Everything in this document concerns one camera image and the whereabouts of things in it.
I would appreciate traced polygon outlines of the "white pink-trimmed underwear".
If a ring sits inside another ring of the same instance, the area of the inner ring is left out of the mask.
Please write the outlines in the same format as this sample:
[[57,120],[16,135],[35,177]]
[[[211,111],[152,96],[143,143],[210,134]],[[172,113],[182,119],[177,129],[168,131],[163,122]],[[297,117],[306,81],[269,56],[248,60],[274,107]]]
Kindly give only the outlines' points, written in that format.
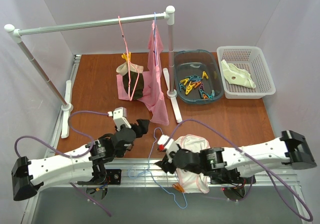
[[202,173],[200,151],[210,147],[209,142],[199,136],[185,135],[176,140],[180,149],[173,159],[176,166],[178,183],[185,193],[204,193],[210,190],[207,177]]

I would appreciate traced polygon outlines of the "pink garment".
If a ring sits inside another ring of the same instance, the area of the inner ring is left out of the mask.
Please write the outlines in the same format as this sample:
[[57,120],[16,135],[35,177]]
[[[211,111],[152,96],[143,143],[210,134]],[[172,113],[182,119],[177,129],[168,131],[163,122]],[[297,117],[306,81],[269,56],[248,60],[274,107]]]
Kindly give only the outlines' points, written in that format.
[[163,43],[157,27],[157,47],[158,47],[158,67],[155,66],[155,56],[154,56],[154,41],[153,41],[153,22],[151,26],[151,33],[148,41],[148,61],[147,68],[151,72],[152,81],[150,84],[150,95],[143,97],[143,103],[152,112],[151,121],[153,123],[161,124],[167,126],[169,124],[168,112],[166,109],[165,97],[162,92],[161,85],[161,75],[162,66],[160,54],[163,51]]

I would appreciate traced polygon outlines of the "blue wire hanger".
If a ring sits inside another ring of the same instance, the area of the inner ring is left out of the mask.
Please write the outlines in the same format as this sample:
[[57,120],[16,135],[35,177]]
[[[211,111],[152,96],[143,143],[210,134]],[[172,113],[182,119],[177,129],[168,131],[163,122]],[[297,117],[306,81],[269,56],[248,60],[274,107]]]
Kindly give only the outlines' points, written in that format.
[[159,170],[155,170],[155,164],[151,163],[151,155],[153,153],[154,150],[154,146],[158,141],[158,138],[156,137],[157,135],[157,131],[160,132],[160,134],[163,134],[163,130],[160,127],[156,127],[153,131],[153,143],[151,145],[148,157],[147,157],[147,163],[146,166],[143,167],[143,169],[140,172],[137,172],[136,167],[135,166],[131,166],[128,171],[127,171],[127,176],[130,179],[136,180],[136,179],[140,179],[142,177],[146,178],[146,177],[150,177],[151,180],[154,182],[155,185],[157,185],[159,188],[161,188],[166,194],[171,195],[173,197],[173,201],[174,203],[181,209],[184,210],[188,207],[188,202],[185,196],[185,193],[181,193],[182,194],[182,200],[184,201],[184,205],[180,205],[177,201],[177,197],[176,194],[178,193],[177,190],[175,191],[169,191],[168,189],[166,189],[163,184],[165,183],[165,181],[168,181],[168,177],[174,177],[174,179],[177,181],[178,180],[178,176],[176,173],[174,173],[171,176],[168,176],[167,174],[163,173],[160,174]]

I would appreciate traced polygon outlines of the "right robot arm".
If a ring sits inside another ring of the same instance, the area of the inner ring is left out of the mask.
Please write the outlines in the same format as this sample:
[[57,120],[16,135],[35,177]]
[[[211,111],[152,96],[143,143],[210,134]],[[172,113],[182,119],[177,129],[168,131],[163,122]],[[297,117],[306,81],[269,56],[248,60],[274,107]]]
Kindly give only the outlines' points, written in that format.
[[165,156],[156,165],[164,172],[173,174],[181,169],[223,183],[235,183],[281,166],[291,166],[294,170],[317,166],[305,136],[292,130],[283,131],[281,137],[271,141],[241,148],[212,148],[205,138],[195,135],[177,140],[162,135],[158,149]]

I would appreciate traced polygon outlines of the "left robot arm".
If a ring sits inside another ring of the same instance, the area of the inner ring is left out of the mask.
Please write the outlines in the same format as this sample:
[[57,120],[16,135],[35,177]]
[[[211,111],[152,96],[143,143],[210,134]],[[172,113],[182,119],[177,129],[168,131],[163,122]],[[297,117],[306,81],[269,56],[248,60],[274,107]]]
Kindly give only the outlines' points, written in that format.
[[105,164],[122,158],[134,141],[148,133],[150,121],[138,119],[131,127],[122,125],[114,134],[104,134],[94,143],[49,158],[30,160],[18,156],[12,170],[14,201],[24,201],[38,192],[66,183],[103,185],[112,179]]

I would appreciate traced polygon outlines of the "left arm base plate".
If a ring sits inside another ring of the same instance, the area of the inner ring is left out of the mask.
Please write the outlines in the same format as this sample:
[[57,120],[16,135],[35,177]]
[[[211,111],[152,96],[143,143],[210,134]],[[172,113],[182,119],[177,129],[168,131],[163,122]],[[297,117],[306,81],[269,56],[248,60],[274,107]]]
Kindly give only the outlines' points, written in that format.
[[122,178],[121,169],[106,169],[102,177],[102,185],[120,185]]

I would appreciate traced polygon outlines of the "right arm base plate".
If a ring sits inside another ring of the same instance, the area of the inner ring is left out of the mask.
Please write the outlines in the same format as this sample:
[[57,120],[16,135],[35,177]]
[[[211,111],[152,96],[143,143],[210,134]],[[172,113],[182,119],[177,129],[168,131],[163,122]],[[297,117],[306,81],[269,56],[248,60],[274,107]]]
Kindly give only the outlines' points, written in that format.
[[240,187],[245,184],[250,184],[251,182],[253,184],[256,183],[255,176],[244,178],[244,177],[240,177],[239,174],[232,173],[232,172],[226,172],[226,173],[210,176],[211,184],[229,184],[235,187]]

